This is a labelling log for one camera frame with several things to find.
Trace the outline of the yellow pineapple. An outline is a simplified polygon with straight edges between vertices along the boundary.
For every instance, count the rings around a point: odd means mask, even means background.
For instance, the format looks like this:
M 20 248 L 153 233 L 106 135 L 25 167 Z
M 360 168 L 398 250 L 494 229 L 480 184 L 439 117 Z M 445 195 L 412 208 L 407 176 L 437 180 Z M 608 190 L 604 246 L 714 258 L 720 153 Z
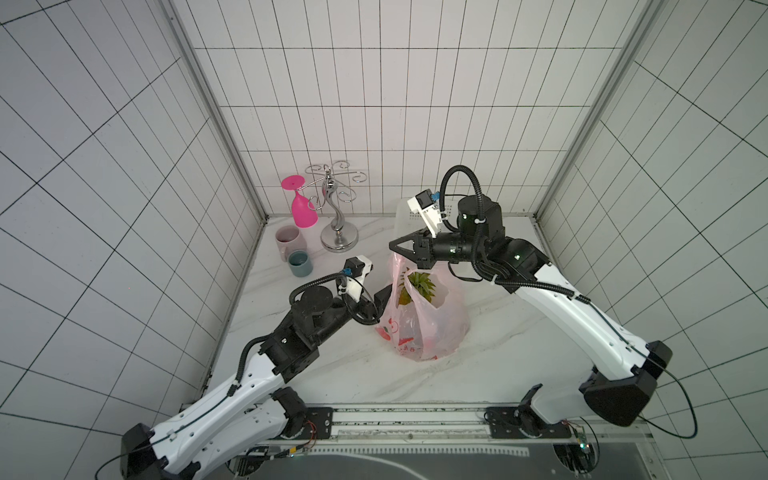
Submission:
M 413 302 L 406 285 L 409 284 L 413 289 L 422 296 L 427 302 L 431 303 L 436 293 L 436 285 L 432 281 L 429 273 L 424 272 L 412 272 L 402 277 L 402 281 L 399 283 L 399 306 L 405 306 Z

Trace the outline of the pink plastic bag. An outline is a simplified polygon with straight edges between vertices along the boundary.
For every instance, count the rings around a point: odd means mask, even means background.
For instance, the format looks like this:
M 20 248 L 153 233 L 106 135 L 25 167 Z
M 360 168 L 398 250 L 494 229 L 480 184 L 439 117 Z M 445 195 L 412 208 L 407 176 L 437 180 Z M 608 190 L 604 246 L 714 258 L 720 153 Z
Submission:
M 375 331 L 399 355 L 414 361 L 435 360 L 452 354 L 470 328 L 462 282 L 450 273 L 445 262 L 429 270 L 418 269 L 399 254 L 391 255 L 389 270 L 392 296 Z M 399 306 L 399 283 L 404 275 L 412 272 L 430 274 L 436 285 L 435 296 L 429 303 L 407 284 L 413 302 Z

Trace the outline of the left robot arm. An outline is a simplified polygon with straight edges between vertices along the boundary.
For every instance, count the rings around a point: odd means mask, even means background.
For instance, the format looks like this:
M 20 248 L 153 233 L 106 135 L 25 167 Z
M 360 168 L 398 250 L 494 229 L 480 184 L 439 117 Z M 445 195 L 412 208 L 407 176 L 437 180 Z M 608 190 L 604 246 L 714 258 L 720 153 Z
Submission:
M 370 293 L 363 275 L 331 273 L 294 289 L 275 330 L 249 340 L 235 374 L 177 415 L 138 423 L 110 458 L 124 479 L 201 479 L 250 447 L 300 434 L 307 407 L 289 382 L 349 321 L 379 323 L 393 288 Z

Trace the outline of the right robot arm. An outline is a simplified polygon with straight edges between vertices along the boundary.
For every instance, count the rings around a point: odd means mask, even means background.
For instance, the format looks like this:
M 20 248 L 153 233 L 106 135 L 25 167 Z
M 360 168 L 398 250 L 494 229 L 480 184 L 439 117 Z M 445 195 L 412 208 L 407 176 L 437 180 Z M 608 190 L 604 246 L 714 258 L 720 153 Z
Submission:
M 507 236 L 501 206 L 483 193 L 467 166 L 451 167 L 437 192 L 423 190 L 407 205 L 425 226 L 392 240 L 392 252 L 421 270 L 440 262 L 470 264 L 474 282 L 501 287 L 536 307 L 592 362 L 576 386 L 531 387 L 514 409 L 516 429 L 537 438 L 551 425 L 589 414 L 620 427 L 641 418 L 673 357 L 664 342 L 629 332 L 572 286 L 539 248 Z

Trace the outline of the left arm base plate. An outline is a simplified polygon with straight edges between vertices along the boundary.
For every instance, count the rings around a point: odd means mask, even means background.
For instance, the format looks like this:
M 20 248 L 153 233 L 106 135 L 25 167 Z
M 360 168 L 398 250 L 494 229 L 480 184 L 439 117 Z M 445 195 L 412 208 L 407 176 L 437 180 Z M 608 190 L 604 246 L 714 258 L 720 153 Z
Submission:
M 305 415 L 301 428 L 295 435 L 286 439 L 297 440 L 300 443 L 309 440 L 327 440 L 331 437 L 334 409 L 331 407 L 310 407 Z

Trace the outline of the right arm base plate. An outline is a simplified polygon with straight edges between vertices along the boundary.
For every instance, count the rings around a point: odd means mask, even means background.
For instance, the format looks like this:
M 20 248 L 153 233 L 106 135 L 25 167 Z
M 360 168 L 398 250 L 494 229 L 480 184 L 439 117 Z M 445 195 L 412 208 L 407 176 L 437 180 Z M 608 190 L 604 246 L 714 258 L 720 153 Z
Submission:
M 543 424 L 538 418 L 529 422 L 517 414 L 514 406 L 488 407 L 483 413 L 492 439 L 505 440 L 560 440 L 571 439 L 571 430 L 562 423 Z

